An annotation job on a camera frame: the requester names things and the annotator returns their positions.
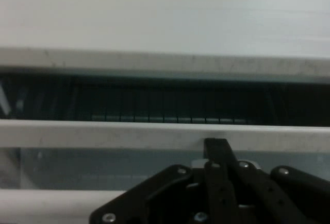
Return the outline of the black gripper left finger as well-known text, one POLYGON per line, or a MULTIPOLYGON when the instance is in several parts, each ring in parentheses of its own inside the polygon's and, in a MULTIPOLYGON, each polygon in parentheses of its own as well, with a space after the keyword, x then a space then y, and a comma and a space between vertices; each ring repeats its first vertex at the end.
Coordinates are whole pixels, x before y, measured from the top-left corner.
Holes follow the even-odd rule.
POLYGON ((170 166, 94 210, 89 223, 241 223, 225 166, 170 166))

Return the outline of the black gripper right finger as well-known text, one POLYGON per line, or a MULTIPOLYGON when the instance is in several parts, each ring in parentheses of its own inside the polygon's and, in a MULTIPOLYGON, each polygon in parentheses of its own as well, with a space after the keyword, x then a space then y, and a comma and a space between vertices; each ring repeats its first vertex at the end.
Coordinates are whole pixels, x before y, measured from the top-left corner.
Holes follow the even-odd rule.
POLYGON ((283 165, 267 174, 226 139, 205 139, 204 157, 210 223, 329 223, 328 181, 283 165))

